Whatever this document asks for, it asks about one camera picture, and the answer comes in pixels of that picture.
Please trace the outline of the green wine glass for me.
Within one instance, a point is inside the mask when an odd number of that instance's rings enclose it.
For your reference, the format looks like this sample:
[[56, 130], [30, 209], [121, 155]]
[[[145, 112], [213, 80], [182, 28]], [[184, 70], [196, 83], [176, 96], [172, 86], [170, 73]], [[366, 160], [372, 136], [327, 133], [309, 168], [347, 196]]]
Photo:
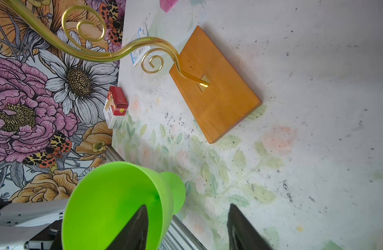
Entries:
[[87, 174], [68, 200], [62, 222], [63, 249], [106, 249], [145, 205], [146, 248], [157, 250], [185, 199], [185, 184], [175, 173], [158, 173], [124, 161], [104, 164]]

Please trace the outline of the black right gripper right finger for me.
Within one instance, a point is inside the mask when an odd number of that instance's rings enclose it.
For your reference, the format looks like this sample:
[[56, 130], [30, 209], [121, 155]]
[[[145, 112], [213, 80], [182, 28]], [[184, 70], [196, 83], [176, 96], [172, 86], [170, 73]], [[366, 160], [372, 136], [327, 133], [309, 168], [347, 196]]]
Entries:
[[235, 205], [230, 205], [227, 222], [230, 250], [273, 250]]

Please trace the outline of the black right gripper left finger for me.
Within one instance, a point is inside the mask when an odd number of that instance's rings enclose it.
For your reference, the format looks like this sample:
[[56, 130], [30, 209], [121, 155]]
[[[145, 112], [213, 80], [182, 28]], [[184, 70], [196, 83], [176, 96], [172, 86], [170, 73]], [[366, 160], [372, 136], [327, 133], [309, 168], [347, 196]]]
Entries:
[[142, 205], [106, 250], [145, 250], [148, 224], [147, 207]]

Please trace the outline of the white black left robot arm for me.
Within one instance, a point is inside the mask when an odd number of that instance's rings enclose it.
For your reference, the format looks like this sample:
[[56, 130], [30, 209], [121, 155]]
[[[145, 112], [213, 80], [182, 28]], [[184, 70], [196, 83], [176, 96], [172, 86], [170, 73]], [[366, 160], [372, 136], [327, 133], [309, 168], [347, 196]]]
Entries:
[[62, 250], [68, 199], [14, 203], [0, 198], [0, 250]]

